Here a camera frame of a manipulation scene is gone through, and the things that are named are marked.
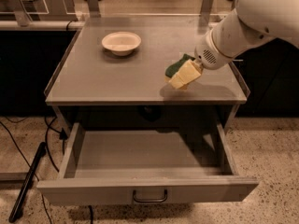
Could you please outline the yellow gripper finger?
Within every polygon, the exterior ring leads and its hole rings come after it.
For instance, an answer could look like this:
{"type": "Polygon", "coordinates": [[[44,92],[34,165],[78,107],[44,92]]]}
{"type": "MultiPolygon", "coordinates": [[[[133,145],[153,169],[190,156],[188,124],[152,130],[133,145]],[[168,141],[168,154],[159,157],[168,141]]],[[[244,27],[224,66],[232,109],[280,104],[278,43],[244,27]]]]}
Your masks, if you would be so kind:
{"type": "Polygon", "coordinates": [[[168,83],[177,90],[186,90],[188,85],[199,78],[204,66],[194,60],[186,61],[177,72],[169,79],[168,83]]]}

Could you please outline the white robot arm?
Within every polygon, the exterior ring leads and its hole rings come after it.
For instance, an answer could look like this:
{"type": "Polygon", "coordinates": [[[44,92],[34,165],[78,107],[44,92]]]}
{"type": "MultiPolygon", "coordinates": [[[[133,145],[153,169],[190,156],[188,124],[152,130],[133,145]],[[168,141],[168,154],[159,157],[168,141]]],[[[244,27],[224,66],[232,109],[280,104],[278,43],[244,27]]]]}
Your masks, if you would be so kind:
{"type": "Polygon", "coordinates": [[[299,48],[299,0],[234,0],[234,5],[198,39],[192,57],[185,55],[166,69],[167,82],[173,88],[185,89],[204,70],[217,70],[275,38],[299,48]]]}

